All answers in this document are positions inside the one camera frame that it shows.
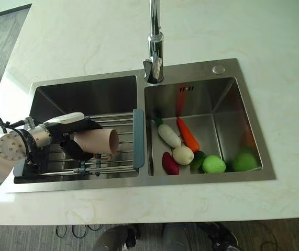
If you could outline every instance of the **sink basin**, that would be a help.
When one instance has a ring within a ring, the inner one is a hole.
[[[260,155],[251,134],[248,117],[235,78],[178,83],[145,89],[147,148],[149,174],[167,175],[162,167],[162,153],[170,147],[158,137],[155,117],[163,119],[180,135],[176,117],[180,117],[207,155],[220,156],[232,171],[230,163],[241,149],[254,146],[254,156],[262,169]],[[180,168],[180,175],[199,174],[200,170]]]
[[[225,70],[217,72],[214,67]],[[165,66],[160,84],[148,84],[143,75],[143,70],[134,70],[33,83],[30,116],[44,122],[66,113],[82,112],[104,128],[118,131],[119,150],[109,162],[92,159],[79,163],[57,145],[51,145],[38,170],[32,172],[23,163],[14,168],[14,182],[8,192],[275,178],[236,59]],[[158,136],[155,117],[161,117],[177,134],[176,117],[182,118],[201,150],[225,161],[225,173],[204,174],[181,166],[179,175],[167,175],[162,154],[171,149]],[[257,167],[248,172],[232,172],[233,160],[244,149],[252,150]],[[73,173],[83,166],[88,175]]]

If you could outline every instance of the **black wire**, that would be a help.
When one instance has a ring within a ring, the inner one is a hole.
[[[86,235],[86,233],[87,233],[87,225],[84,225],[84,226],[85,226],[85,232],[84,232],[84,234],[83,234],[82,236],[75,235],[75,233],[74,233],[74,226],[75,226],[75,225],[72,225],[72,226],[71,226],[71,232],[72,232],[72,234],[73,234],[76,238],[78,238],[78,239],[83,238],[83,237]]]
[[[263,246],[264,245],[266,245],[266,244],[273,244],[273,245],[275,245],[276,246],[276,250],[281,250],[281,251],[284,251],[277,243],[275,243],[275,242],[263,242],[262,244],[261,244],[261,246],[260,246],[260,248],[261,248],[261,251],[263,250]]]
[[[101,229],[102,226],[103,226],[103,225],[100,224],[100,225],[98,225],[98,227],[97,227],[96,229],[92,229],[92,228],[90,227],[90,225],[87,225],[88,229],[90,229],[90,230],[92,230],[92,231],[97,231],[97,230]]]
[[[55,229],[56,236],[57,236],[58,238],[63,238],[63,237],[65,237],[65,234],[67,233],[67,226],[64,226],[64,227],[65,227],[65,231],[64,231],[64,234],[63,234],[63,235],[60,235],[60,234],[59,234],[59,227],[60,227],[60,226],[56,226],[56,229]]]
[[[266,245],[266,244],[273,244],[273,245],[276,246],[276,251],[278,251],[279,249],[280,249],[281,251],[283,251],[283,249],[279,246],[279,243],[278,243],[278,241],[277,241],[277,238],[276,238],[276,236],[274,235],[274,233],[271,231],[271,229],[270,229],[267,225],[263,224],[263,223],[260,222],[260,221],[256,221],[256,222],[259,223],[261,226],[263,226],[265,229],[267,229],[268,232],[273,236],[273,239],[275,240],[275,242],[263,242],[263,243],[261,244],[261,246],[260,246],[260,250],[262,251],[264,245]]]
[[[20,132],[19,130],[15,129],[14,127],[12,127],[12,128],[8,127],[8,128],[12,129],[16,133],[18,133],[19,136],[21,137],[21,139],[22,139],[22,141],[24,143],[24,146],[25,146],[25,150],[26,150],[26,159],[29,160],[29,149],[28,149],[28,145],[27,145],[27,142],[26,142],[26,139],[25,139],[24,135],[22,134],[22,132]]]
[[[29,160],[29,148],[28,148],[28,144],[26,142],[25,136],[22,134],[22,132],[20,132],[19,130],[15,129],[14,126],[10,125],[10,123],[8,121],[6,123],[4,123],[1,118],[0,118],[0,127],[2,127],[4,133],[7,133],[6,129],[4,130],[4,128],[11,129],[11,130],[15,131],[16,133],[18,133],[18,135],[22,139],[22,141],[24,143],[24,146],[25,146],[26,159]]]

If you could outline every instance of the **faucet spout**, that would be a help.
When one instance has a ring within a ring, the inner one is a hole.
[[[163,34],[160,31],[160,0],[150,0],[151,32],[148,35],[150,59],[143,61],[145,79],[156,84],[163,80]]]

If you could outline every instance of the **countertop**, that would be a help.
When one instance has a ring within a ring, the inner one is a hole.
[[[276,180],[5,193],[0,224],[299,217],[299,2],[161,1],[164,64],[237,58]],[[31,83],[142,68],[148,1],[33,3],[0,83],[0,117],[29,115]]]

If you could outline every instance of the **dish drying rack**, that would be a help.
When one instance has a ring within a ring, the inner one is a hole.
[[[58,144],[50,145],[46,161],[40,164],[34,177],[65,175],[96,175],[139,172],[144,164],[143,111],[89,116],[104,129],[115,129],[119,136],[119,149],[111,160],[76,161],[69,158]]]

